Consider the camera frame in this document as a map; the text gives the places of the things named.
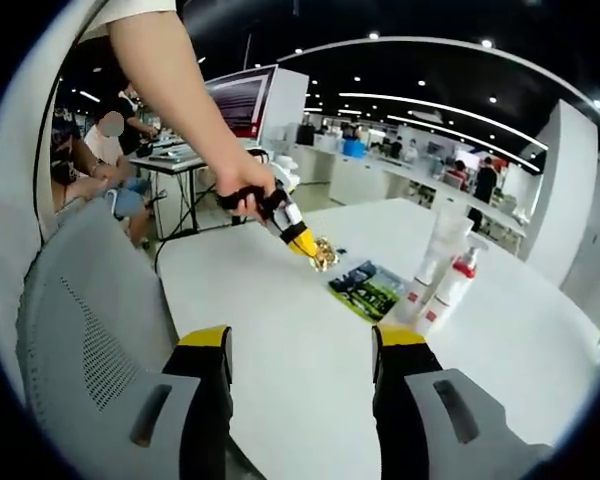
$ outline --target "computer monitor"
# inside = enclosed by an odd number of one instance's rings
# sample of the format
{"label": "computer monitor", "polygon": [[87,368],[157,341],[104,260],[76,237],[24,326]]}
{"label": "computer monitor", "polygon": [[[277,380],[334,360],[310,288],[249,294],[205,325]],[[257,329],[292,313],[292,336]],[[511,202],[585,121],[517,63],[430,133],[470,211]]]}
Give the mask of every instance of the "computer monitor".
{"label": "computer monitor", "polygon": [[236,137],[260,141],[265,106],[277,66],[232,73],[205,83]]}

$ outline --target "table leg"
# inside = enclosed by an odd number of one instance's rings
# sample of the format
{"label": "table leg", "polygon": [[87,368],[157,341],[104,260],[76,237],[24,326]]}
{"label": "table leg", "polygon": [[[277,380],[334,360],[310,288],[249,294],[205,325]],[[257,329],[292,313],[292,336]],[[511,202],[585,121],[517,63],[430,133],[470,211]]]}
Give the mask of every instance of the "table leg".
{"label": "table leg", "polygon": [[196,217],[196,182],[195,170],[189,170],[189,202],[191,205],[191,223],[193,225],[193,233],[198,233],[198,219]]}

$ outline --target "ceiling light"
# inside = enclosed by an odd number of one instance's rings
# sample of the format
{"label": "ceiling light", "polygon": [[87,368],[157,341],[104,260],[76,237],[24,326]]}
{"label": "ceiling light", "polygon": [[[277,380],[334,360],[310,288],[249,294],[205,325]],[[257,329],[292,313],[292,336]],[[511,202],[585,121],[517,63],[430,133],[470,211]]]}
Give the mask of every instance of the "ceiling light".
{"label": "ceiling light", "polygon": [[439,108],[441,110],[448,110],[450,112],[459,113],[461,115],[466,115],[467,117],[475,118],[476,120],[481,120],[483,122],[489,123],[498,128],[501,128],[510,133],[513,133],[514,135],[518,135],[519,137],[522,137],[525,140],[527,140],[528,142],[533,143],[534,145],[537,145],[538,147],[540,147],[543,150],[549,150],[549,147],[547,147],[544,143],[542,143],[542,142],[536,140],[535,138],[533,138],[529,135],[526,135],[518,130],[515,130],[507,125],[504,125],[500,122],[496,122],[495,120],[491,120],[490,118],[483,117],[481,115],[477,115],[473,112],[468,112],[466,110],[461,110],[459,108],[450,107],[448,105],[427,102],[425,100],[417,100],[415,98],[394,97],[391,95],[378,95],[378,94],[374,94],[374,93],[341,93],[340,96],[341,97],[355,97],[355,98],[376,98],[376,99],[380,99],[380,100],[393,100],[396,102],[415,103],[417,105],[425,105],[427,107]]}
{"label": "ceiling light", "polygon": [[80,95],[82,95],[83,97],[87,97],[89,100],[93,100],[96,103],[100,103],[100,99],[99,98],[94,97],[90,93],[87,93],[87,92],[85,92],[83,90],[80,90]]}
{"label": "ceiling light", "polygon": [[[415,123],[416,125],[421,125],[423,127],[427,127],[427,128],[431,128],[434,127],[437,130],[440,130],[442,132],[447,132],[450,133],[452,135],[457,135],[460,137],[460,141],[464,143],[465,137],[464,134],[460,133],[460,132],[456,132],[455,130],[450,130],[446,127],[440,127],[438,125],[431,125],[430,123],[426,123],[426,122],[420,122],[418,120],[409,120],[407,118],[402,118],[402,117],[395,117],[393,115],[387,115],[387,118],[390,118],[392,120],[398,120],[399,122],[410,122],[410,123]],[[504,155],[506,155],[507,157],[511,157],[513,158],[515,161],[517,161],[518,163],[521,163],[523,165],[526,165],[527,167],[529,167],[530,169],[539,172],[540,169],[538,167],[536,167],[535,165],[533,165],[532,163],[527,162],[526,160],[523,160],[522,158],[518,157],[517,155],[514,155],[513,153],[507,152],[506,150],[503,150],[500,147],[496,147],[495,145],[491,145],[490,143],[487,143],[483,140],[479,140],[477,138],[474,137],[470,137],[470,136],[466,136],[466,138],[472,142],[475,142],[479,145],[485,146],[487,148],[492,148],[493,150],[495,150],[496,152],[500,152]]]}

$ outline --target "white pillar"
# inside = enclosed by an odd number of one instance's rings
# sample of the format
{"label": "white pillar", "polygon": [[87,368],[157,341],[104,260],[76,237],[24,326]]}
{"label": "white pillar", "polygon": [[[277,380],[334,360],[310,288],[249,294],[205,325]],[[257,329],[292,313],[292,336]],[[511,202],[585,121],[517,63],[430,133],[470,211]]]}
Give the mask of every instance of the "white pillar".
{"label": "white pillar", "polygon": [[578,251],[591,209],[598,129],[560,100],[541,136],[549,151],[538,204],[520,256],[559,287]]}

